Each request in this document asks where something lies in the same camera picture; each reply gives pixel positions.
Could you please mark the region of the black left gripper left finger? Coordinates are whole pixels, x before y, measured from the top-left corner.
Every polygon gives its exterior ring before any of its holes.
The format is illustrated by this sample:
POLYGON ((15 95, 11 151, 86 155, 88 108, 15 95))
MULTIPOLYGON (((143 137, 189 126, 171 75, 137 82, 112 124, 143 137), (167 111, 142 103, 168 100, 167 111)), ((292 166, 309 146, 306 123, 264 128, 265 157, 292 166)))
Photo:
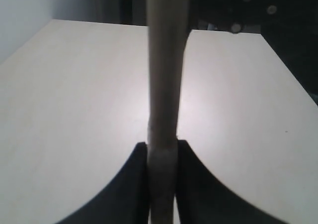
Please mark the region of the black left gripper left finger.
POLYGON ((138 143, 111 182, 59 223, 147 224, 149 211, 147 145, 138 143))

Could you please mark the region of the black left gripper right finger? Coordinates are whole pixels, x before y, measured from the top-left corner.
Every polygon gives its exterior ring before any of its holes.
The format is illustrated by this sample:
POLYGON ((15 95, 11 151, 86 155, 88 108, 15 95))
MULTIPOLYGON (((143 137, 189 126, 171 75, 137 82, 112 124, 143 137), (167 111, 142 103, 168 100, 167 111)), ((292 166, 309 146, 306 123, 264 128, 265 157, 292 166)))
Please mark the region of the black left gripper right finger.
POLYGON ((176 202, 182 224, 279 224, 222 184, 185 140, 178 141, 176 202))

